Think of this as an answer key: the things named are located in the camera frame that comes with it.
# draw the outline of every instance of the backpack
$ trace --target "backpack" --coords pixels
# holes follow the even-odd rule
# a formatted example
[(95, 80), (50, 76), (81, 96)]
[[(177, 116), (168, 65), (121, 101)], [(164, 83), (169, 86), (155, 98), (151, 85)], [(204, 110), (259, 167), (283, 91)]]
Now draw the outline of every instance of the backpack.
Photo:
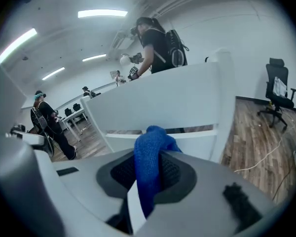
[(48, 126), (47, 121), (40, 110), (35, 109), (34, 107), (32, 107), (31, 109), (31, 120), (33, 125), (39, 128), (40, 132), (44, 131), (45, 128)]
[(155, 55), (162, 60), (163, 63), (166, 63), (167, 60), (174, 67), (186, 66), (187, 60), (185, 56), (185, 50), (189, 51), (189, 49), (182, 43), (178, 33), (176, 30), (169, 30), (165, 34), (166, 43), (168, 47), (168, 57), (162, 57), (155, 50)]
[(91, 98), (94, 98), (97, 96), (97, 94), (95, 94), (93, 91), (90, 91), (90, 96), (91, 96)]

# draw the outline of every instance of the office chair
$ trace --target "office chair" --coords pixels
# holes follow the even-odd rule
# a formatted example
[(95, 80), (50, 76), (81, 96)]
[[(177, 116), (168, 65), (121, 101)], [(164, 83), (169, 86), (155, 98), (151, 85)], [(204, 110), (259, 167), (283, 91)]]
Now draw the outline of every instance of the office chair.
[(75, 112), (78, 111), (78, 110), (80, 110), (81, 109), (80, 104), (77, 104), (77, 103), (74, 104), (73, 109), (74, 109)]
[(72, 114), (71, 109), (66, 108), (66, 109), (65, 109), (65, 114), (66, 114), (67, 117), (68, 117), (69, 115), (71, 115), (71, 114)]
[(287, 86), (287, 79), (288, 79), (288, 69), (284, 67), (284, 61), (282, 59), (274, 59), (270, 58), (270, 63), (266, 65), (266, 70), (268, 74), (268, 82), (266, 86), (266, 94), (265, 97), (270, 99), (271, 102), (274, 104), (275, 109), (271, 109), (266, 107), (265, 110), (259, 111), (258, 116), (261, 113), (269, 113), (273, 115), (273, 121), (269, 125), (269, 127), (273, 127), (275, 123), (275, 117), (277, 117), (281, 122), (284, 123), (283, 130), (285, 131), (287, 128), (287, 123), (282, 118), (281, 107), (283, 108), (289, 108), (292, 109), (294, 107), (293, 98), (294, 94), (296, 92), (296, 89), (291, 88), (293, 91), (291, 99), (287, 98), (287, 92), (285, 94), (285, 97), (277, 96), (273, 93), (273, 87), (274, 87), (274, 80), (275, 77), (278, 77), (286, 86)]

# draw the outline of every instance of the glove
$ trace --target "glove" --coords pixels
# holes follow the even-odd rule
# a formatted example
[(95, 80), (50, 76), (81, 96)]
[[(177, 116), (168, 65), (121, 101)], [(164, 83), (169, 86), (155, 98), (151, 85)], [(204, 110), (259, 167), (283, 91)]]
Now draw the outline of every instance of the glove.
[(137, 74), (137, 72), (131, 76), (131, 80), (136, 80), (138, 78), (139, 78), (139, 75)]

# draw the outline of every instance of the woman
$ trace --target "woman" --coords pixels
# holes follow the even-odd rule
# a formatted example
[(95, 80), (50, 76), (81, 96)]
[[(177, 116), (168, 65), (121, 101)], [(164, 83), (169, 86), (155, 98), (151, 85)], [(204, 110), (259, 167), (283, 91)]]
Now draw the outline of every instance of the woman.
[(132, 80), (139, 78), (151, 66), (151, 73), (157, 73), (173, 68), (173, 65), (163, 59), (168, 57), (168, 47), (165, 38), (165, 30), (155, 18), (141, 17), (136, 21), (136, 34), (144, 48), (144, 61), (140, 69), (132, 75)]
[(49, 135), (49, 137), (53, 138), (53, 140), (58, 143), (59, 147), (69, 160), (75, 159), (77, 156), (77, 148), (76, 146), (69, 145), (62, 128), (59, 123), (56, 122), (57, 114), (54, 109), (52, 109), (49, 104), (44, 102), (44, 96), (42, 93), (35, 95), (34, 99), (34, 108), (39, 110), (47, 121), (48, 127), (45, 129), (45, 132)]

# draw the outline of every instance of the laminate floor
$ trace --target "laminate floor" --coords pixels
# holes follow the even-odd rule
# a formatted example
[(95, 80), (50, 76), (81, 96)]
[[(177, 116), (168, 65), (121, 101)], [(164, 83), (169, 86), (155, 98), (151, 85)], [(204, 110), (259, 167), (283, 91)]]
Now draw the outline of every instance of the laminate floor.
[[(257, 112), (264, 107), (256, 105), (251, 101), (236, 100), (234, 122), (223, 153), (222, 164), (230, 167), (233, 171), (249, 168), (279, 145), (273, 153), (256, 167), (238, 172), (239, 175), (253, 183), (270, 198), (274, 198), (276, 203), (279, 203), (287, 197), (296, 182), (296, 169), (293, 159), (293, 151), (296, 149), (296, 112), (283, 109), (283, 119), (288, 124), (288, 128), (283, 135), (282, 129), (284, 125), (282, 123), (276, 123), (273, 128), (269, 128), (271, 115), (261, 114), (259, 117), (257, 116)], [(77, 142), (69, 131), (65, 131), (65, 136), (69, 143), (77, 146), (77, 158), (109, 153), (89, 122), (83, 120), (77, 125), (83, 130), (80, 142)], [(185, 131), (194, 132), (211, 129), (212, 126), (210, 125), (185, 128)], [(141, 131), (115, 132), (121, 134), (141, 133)], [(67, 160), (62, 152), (59, 151), (59, 146), (57, 144), (55, 146), (57, 148), (55, 148), (55, 155), (52, 161)], [(287, 174), (288, 176), (278, 189), (281, 181)]]

